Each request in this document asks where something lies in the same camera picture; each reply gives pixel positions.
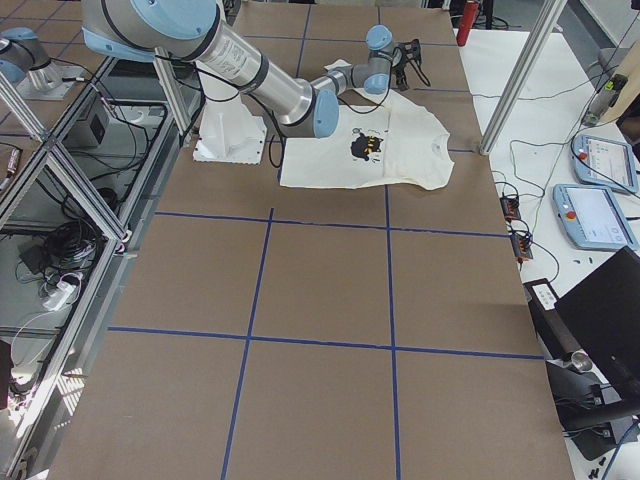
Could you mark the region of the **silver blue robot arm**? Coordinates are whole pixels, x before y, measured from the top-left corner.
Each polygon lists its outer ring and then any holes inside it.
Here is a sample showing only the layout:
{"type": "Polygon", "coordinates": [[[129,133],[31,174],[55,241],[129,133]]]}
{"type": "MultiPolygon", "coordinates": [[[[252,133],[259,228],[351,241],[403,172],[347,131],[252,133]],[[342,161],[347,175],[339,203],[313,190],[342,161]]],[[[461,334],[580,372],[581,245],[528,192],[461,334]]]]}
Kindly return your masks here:
{"type": "Polygon", "coordinates": [[[272,113],[288,137],[326,138],[339,122],[339,95],[364,89],[383,95],[407,89],[404,68],[419,68],[418,40],[400,43],[384,25],[367,33],[368,60],[338,66],[309,82],[295,79],[235,33],[214,1],[84,1],[85,44],[102,55],[151,62],[162,48],[174,61],[200,61],[272,113]]]}
{"type": "Polygon", "coordinates": [[[1,32],[1,73],[12,84],[50,63],[50,56],[32,29],[15,27],[1,32]]]}

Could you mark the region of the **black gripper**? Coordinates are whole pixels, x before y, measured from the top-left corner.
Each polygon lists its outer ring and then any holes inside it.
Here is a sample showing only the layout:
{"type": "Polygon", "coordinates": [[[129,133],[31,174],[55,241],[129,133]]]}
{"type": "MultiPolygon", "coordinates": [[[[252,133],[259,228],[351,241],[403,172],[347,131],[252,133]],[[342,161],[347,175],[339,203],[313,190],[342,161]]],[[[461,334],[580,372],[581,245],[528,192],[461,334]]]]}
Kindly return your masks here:
{"type": "Polygon", "coordinates": [[[409,42],[399,42],[396,45],[392,60],[392,73],[397,83],[407,82],[405,73],[407,65],[414,70],[420,80],[423,80],[421,64],[421,45],[418,39],[413,39],[409,42]]]}

